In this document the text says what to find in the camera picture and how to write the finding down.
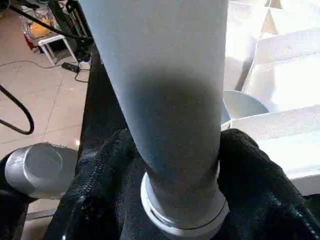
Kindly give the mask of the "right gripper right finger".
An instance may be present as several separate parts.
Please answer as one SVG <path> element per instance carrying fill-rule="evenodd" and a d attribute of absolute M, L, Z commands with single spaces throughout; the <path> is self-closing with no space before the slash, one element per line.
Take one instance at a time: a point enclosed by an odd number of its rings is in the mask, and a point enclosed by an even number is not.
<path fill-rule="evenodd" d="M 229 213 L 218 240 L 317 240 L 320 197 L 302 196 L 283 169 L 239 129 L 220 134 L 218 186 Z"/>

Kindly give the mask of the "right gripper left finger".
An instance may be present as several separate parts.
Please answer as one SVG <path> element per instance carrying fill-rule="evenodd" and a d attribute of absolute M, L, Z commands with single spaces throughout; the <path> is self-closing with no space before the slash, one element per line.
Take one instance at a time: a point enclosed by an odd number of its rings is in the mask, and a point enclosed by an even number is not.
<path fill-rule="evenodd" d="M 130 132 L 115 132 L 72 181 L 44 239 L 149 240 L 140 194 L 144 173 Z"/>

